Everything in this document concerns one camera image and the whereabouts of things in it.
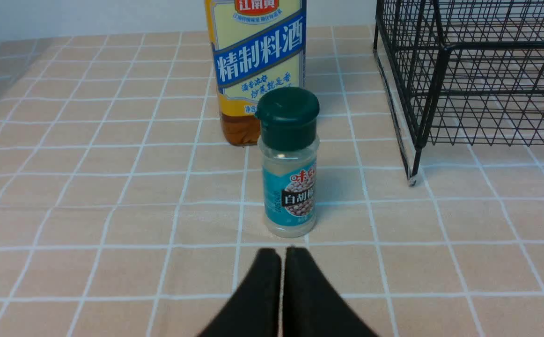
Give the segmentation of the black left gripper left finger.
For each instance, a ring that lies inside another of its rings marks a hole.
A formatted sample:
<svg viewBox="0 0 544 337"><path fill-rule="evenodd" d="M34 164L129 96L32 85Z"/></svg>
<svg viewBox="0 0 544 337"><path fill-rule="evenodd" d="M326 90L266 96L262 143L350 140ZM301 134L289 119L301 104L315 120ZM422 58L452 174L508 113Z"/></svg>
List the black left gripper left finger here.
<svg viewBox="0 0 544 337"><path fill-rule="evenodd" d="M279 331L281 258L257 251L248 273L200 337L276 337Z"/></svg>

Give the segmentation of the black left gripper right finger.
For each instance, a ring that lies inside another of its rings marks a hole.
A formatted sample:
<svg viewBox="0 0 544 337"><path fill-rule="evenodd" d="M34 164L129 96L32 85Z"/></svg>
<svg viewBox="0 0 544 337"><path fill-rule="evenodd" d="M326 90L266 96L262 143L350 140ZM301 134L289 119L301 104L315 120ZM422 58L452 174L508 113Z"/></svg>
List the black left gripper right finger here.
<svg viewBox="0 0 544 337"><path fill-rule="evenodd" d="M376 337L341 298L303 247L286 249L283 335L285 337Z"/></svg>

